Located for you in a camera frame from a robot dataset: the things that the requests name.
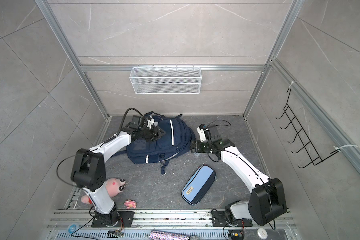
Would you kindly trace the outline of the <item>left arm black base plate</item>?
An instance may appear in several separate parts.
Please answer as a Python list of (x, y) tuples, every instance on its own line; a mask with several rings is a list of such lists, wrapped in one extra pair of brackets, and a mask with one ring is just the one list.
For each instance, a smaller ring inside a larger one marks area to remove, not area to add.
[(131, 211), (121, 211), (121, 212), (111, 212), (107, 215), (100, 214), (95, 212), (94, 220), (91, 224), (92, 228), (120, 228), (131, 227), (134, 219), (134, 212)]

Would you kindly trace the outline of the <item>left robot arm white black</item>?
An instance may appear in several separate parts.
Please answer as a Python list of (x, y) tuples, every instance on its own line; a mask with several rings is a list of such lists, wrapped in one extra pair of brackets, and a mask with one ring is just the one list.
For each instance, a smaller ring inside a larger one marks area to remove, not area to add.
[(88, 150), (80, 149), (71, 172), (71, 186), (83, 189), (95, 209), (94, 218), (104, 225), (113, 227), (119, 221), (117, 206), (106, 189), (105, 163), (119, 150), (136, 140), (153, 142), (164, 136), (152, 117), (133, 116), (131, 122), (120, 127), (118, 132), (103, 143)]

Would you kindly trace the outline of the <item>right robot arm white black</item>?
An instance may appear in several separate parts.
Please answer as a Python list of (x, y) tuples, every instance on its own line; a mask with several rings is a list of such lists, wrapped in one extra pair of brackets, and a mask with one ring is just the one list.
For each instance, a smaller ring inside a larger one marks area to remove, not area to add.
[(287, 212), (283, 183), (254, 167), (231, 140), (221, 137), (216, 125), (200, 125), (197, 132), (200, 138), (192, 142), (191, 152), (216, 155), (239, 176), (251, 193), (249, 201), (236, 201), (226, 206), (228, 221), (251, 219), (259, 226), (269, 224), (275, 229), (275, 219)]

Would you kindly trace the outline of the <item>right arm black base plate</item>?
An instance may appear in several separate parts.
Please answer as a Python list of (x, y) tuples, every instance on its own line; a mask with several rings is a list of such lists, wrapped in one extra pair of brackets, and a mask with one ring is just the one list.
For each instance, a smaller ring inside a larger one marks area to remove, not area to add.
[(251, 219), (236, 219), (228, 210), (220, 211), (217, 209), (211, 210), (212, 222), (214, 227), (252, 227)]

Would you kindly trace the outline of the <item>navy blue student backpack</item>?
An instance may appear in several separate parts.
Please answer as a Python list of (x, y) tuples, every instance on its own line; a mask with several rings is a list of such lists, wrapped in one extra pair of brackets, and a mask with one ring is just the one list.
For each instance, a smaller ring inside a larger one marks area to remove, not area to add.
[(114, 156), (126, 154), (134, 164), (161, 163), (161, 174), (164, 175), (169, 161), (190, 151), (190, 145), (196, 136), (181, 119), (182, 114), (166, 117), (155, 112), (148, 112), (145, 117), (152, 117), (165, 134), (150, 143), (144, 139), (135, 140), (126, 146), (124, 151), (119, 151)]

